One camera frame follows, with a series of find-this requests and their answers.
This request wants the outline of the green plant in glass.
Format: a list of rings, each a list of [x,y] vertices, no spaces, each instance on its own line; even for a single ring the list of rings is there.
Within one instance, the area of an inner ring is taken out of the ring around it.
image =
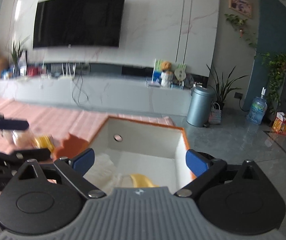
[[[13,63],[13,67],[12,67],[12,76],[13,77],[18,77],[20,74],[20,70],[19,70],[19,60],[23,55],[23,52],[26,51],[24,45],[25,43],[29,40],[29,36],[27,36],[26,38],[24,38],[22,41],[13,41],[12,43],[12,47],[11,47],[11,59],[12,59],[12,63]]]

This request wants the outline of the potted floor plant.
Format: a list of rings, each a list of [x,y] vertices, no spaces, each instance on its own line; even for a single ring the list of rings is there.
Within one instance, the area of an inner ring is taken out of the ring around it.
[[[214,65],[212,65],[211,67],[206,65],[206,67],[209,70],[210,76],[213,78],[214,83],[215,83],[214,87],[210,85],[210,87],[215,92],[215,98],[216,98],[215,103],[218,103],[218,105],[220,106],[222,110],[225,106],[225,101],[226,101],[228,94],[231,93],[232,91],[241,89],[240,87],[233,87],[232,85],[236,81],[241,80],[247,77],[248,75],[242,75],[242,76],[233,78],[232,75],[234,73],[234,70],[236,69],[236,66],[234,66],[226,78],[224,77],[223,72],[222,72],[221,77],[219,77],[218,72],[216,68],[214,67]]]

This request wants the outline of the round paper fan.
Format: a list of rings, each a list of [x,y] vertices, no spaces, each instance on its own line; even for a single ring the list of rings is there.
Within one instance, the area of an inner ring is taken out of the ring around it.
[[[174,71],[174,75],[176,77],[176,83],[180,87],[184,87],[184,81],[186,79],[186,72],[184,68],[177,68]]]

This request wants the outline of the black wall television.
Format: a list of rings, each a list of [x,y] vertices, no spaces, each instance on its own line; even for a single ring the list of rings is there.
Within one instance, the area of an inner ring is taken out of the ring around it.
[[[38,2],[33,48],[118,47],[125,0]]]

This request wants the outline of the teddy bear toy stack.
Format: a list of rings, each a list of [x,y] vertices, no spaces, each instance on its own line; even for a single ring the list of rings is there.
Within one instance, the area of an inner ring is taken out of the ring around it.
[[[161,87],[170,87],[173,79],[172,64],[164,61],[161,64]]]

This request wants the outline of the hanging ivy plant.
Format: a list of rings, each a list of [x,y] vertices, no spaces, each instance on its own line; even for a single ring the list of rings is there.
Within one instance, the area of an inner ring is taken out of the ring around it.
[[[239,33],[240,38],[243,38],[250,48],[257,48],[257,34],[248,25],[247,18],[241,18],[235,14],[225,14],[225,20]]]

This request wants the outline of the green picture book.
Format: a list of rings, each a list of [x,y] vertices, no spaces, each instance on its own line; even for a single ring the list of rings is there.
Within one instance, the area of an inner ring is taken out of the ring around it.
[[[166,60],[159,60],[159,59],[155,60],[153,74],[152,74],[152,82],[153,83],[159,83],[159,84],[161,83],[161,78],[160,78],[160,76],[161,76],[161,64],[164,61],[166,61]],[[183,64],[183,63],[171,63],[171,64],[172,64],[173,79],[172,79],[170,87],[178,86],[177,83],[176,83],[176,77],[174,75],[174,71],[177,68],[184,68],[185,71],[186,71],[186,64]]]

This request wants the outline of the red gift box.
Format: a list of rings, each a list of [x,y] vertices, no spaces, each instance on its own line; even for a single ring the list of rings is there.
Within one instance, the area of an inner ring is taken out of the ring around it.
[[[37,76],[39,75],[39,68],[35,66],[27,67],[27,76]]]

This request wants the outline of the white wifi router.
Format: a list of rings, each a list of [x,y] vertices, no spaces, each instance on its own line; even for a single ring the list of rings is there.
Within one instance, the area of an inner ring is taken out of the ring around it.
[[[75,78],[76,63],[62,63],[62,74],[58,77],[59,79],[71,79]]]

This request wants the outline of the white marble TV cabinet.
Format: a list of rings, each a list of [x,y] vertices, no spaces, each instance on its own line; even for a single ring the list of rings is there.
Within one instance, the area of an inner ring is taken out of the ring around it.
[[[157,88],[142,79],[82,76],[71,79],[0,79],[0,98],[43,105],[75,106],[168,115],[187,115],[191,92]]]

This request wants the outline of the yellow snack bag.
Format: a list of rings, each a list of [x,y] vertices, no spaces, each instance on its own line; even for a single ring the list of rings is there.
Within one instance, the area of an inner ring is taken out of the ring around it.
[[[32,139],[34,148],[47,148],[50,152],[55,149],[54,140],[49,135],[38,135]]]

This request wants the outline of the yellow cloth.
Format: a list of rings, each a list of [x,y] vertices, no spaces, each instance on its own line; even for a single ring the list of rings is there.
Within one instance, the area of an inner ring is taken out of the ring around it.
[[[141,188],[141,187],[158,187],[155,185],[147,176],[143,174],[130,174],[129,175],[134,188]]]

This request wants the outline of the framed wall picture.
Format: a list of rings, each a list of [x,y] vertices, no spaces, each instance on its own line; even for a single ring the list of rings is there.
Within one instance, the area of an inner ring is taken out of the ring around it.
[[[253,6],[248,0],[229,0],[229,8],[247,18],[252,18]]]

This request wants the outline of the white cloth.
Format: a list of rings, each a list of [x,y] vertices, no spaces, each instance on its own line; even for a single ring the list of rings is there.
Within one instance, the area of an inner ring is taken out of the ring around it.
[[[131,176],[119,173],[110,156],[105,153],[95,155],[94,165],[83,178],[107,195],[116,187],[133,188]]]

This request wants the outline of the woven plastic basket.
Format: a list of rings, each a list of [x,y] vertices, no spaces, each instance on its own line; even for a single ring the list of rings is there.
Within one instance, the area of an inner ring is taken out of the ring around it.
[[[222,110],[217,102],[214,102],[211,107],[211,112],[209,115],[209,124],[220,125],[222,120]]]

